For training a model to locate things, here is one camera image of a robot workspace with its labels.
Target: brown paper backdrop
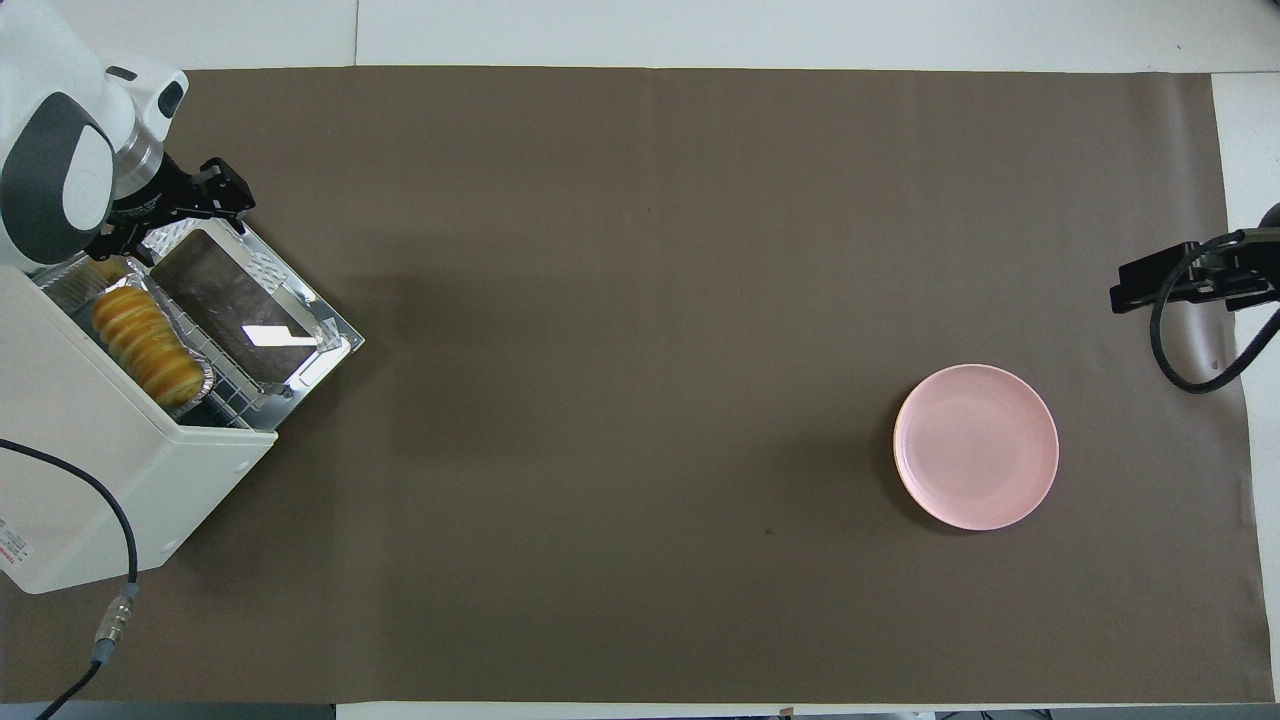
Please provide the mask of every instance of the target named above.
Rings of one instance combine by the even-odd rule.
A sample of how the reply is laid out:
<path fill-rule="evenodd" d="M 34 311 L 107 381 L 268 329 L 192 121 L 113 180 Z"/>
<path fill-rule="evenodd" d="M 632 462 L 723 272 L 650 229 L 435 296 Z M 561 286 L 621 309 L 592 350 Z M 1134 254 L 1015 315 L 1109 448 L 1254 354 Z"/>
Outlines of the brown paper backdrop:
<path fill-rule="evenodd" d="M 1225 228 L 1207 77 L 211 72 L 178 120 L 369 345 L 86 697 L 1271 700 L 1239 387 L 1106 295 Z M 955 363 L 1057 419 L 1005 530 L 893 470 Z M 51 697 L 115 583 L 0 587 L 3 700 Z"/>

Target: black bracket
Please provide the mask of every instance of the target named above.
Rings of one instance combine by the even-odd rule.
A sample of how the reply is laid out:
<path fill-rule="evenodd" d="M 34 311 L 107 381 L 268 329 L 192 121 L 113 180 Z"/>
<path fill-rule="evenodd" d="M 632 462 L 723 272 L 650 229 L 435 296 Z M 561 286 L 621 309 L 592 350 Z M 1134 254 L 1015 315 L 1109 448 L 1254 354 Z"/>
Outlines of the black bracket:
<path fill-rule="evenodd" d="M 1226 300 L 1230 311 L 1280 300 L 1280 204 L 1258 228 L 1239 231 L 1243 240 L 1211 251 L 1188 266 L 1174 284 L 1170 301 Z M 1160 286 L 1199 243 L 1183 242 L 1120 266 L 1120 284 L 1111 288 L 1111 311 L 1151 305 Z"/>

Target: white table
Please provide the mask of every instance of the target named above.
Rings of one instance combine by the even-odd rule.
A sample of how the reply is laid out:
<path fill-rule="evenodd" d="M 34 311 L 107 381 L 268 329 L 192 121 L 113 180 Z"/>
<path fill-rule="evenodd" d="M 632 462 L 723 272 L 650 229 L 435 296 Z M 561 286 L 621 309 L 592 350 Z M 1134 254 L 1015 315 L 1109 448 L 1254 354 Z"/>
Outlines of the white table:
<path fill-rule="evenodd" d="M 420 64 L 1213 73 L 1228 224 L 1253 227 L 1280 201 L 1280 6 L 1262 0 L 52 1 L 105 59 L 123 49 L 186 69 Z M 1169 238 L 1169 245 L 1184 240 L 1203 238 Z M 1270 313 L 1238 314 L 1240 346 Z M 1267 437 L 1280 427 L 1280 350 L 1262 354 L 1244 374 L 1244 389 L 1271 647 L 1280 648 L 1280 443 Z M 1277 667 L 1274 660 L 1280 694 Z M 1010 707 L 1043 698 L 1024 700 Z M 790 707 L 788 698 L 777 701 L 365 703 L 340 706 L 338 716 L 689 717 L 773 715 Z M 902 710 L 924 708 L 795 706 L 799 715 Z"/>

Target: baked pastry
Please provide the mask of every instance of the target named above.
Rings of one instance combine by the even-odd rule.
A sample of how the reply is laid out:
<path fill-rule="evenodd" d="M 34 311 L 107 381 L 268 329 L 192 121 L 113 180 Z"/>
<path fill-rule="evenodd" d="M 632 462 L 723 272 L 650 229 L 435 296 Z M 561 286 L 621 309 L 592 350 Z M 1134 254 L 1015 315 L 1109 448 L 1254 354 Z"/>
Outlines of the baked pastry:
<path fill-rule="evenodd" d="M 124 372 L 164 407 L 186 405 L 205 383 L 205 373 L 145 291 L 122 286 L 100 297 L 93 329 Z"/>

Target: plate rim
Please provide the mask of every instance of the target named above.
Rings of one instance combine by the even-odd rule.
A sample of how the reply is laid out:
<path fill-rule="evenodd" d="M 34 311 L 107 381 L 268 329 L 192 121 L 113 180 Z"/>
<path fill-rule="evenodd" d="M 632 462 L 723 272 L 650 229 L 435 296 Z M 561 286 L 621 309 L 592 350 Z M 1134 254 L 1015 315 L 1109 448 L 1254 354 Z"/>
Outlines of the plate rim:
<path fill-rule="evenodd" d="M 970 527 L 970 525 L 963 525 L 963 524 L 959 524 L 959 523 L 954 523 L 954 521 L 947 520 L 945 518 L 938 518 L 938 515 L 933 510 L 931 510 L 929 506 L 925 505 L 920 500 L 920 497 L 915 493 L 915 489 L 913 488 L 913 483 L 908 482 L 908 473 L 905 473 L 904 468 L 902 468 L 904 464 L 905 464 L 905 460 L 902 457 L 902 455 L 904 455 L 904 450 L 902 450 L 902 439 L 904 439 L 902 438 L 902 416 L 904 416 L 904 413 L 906 411 L 908 405 L 910 405 L 911 400 L 916 396 L 918 392 L 920 392 L 922 388 L 924 388 L 931 382 L 936 382 L 936 379 L 938 378 L 938 375 L 943 375 L 943 374 L 947 374 L 947 373 L 954 373 L 956 370 L 965 369 L 965 368 L 982 368 L 983 370 L 991 370 L 991 372 L 995 372 L 995 373 L 997 373 L 1000 375 L 1004 375 L 1006 378 L 1012 378 L 1018 384 L 1020 384 L 1024 388 L 1027 388 L 1027 391 L 1030 392 L 1032 397 L 1036 398 L 1036 402 L 1039 405 L 1039 409 L 1044 411 L 1044 418 L 1048 419 L 1050 428 L 1053 430 L 1053 473 L 1050 475 L 1048 482 L 1044 484 L 1044 492 L 1038 498 L 1036 498 L 1036 502 L 1033 502 L 1027 509 L 1025 512 L 1023 512 L 1021 515 L 1019 515 L 1018 518 L 1015 518 L 1015 519 L 1012 519 L 1012 520 L 1010 520 L 1007 523 L 998 524 L 998 525 Z M 897 469 L 897 477 L 899 477 L 899 480 L 902 482 L 902 487 L 906 488 L 906 492 L 911 496 L 911 500 L 914 500 L 915 503 L 922 510 L 924 510 L 925 512 L 928 512 L 932 518 L 937 519 L 940 523 L 946 523 L 947 525 L 951 525 L 954 528 L 960 528 L 963 530 L 972 530 L 972 532 L 998 530 L 1000 528 L 1007 528 L 1007 527 L 1010 527 L 1010 525 L 1012 525 L 1015 523 L 1019 523 L 1023 519 L 1025 519 L 1028 515 L 1030 515 L 1032 512 L 1034 512 L 1036 509 L 1039 507 L 1042 502 L 1044 502 L 1044 498 L 1048 497 L 1050 489 L 1053 488 L 1053 483 L 1057 480 L 1057 470 L 1059 470 L 1059 465 L 1061 462 L 1061 459 L 1062 459 L 1062 456 L 1061 456 L 1061 441 L 1059 439 L 1059 434 L 1057 434 L 1057 421 L 1053 419 L 1053 413 L 1048 409 L 1048 404 L 1044 402 L 1044 398 L 1041 397 L 1041 393 L 1037 392 L 1036 388 L 1033 388 L 1030 386 L 1030 383 L 1028 383 L 1027 380 L 1019 378 L 1018 375 L 1015 375 L 1014 373 L 1010 373 L 1009 370 L 1006 370 L 1004 368 L 997 368 L 996 365 L 987 365 L 984 363 L 961 363 L 959 365 L 950 365 L 950 366 L 942 368 L 940 370 L 934 370 L 933 373 L 931 373 L 929 375 L 927 375 L 924 379 L 922 379 L 920 382 L 915 383 L 915 387 L 911 388 L 911 392 L 909 392 L 906 395 L 906 398 L 902 400 L 902 405 L 899 406 L 899 409 L 897 409 L 897 416 L 893 419 L 893 465 Z"/>

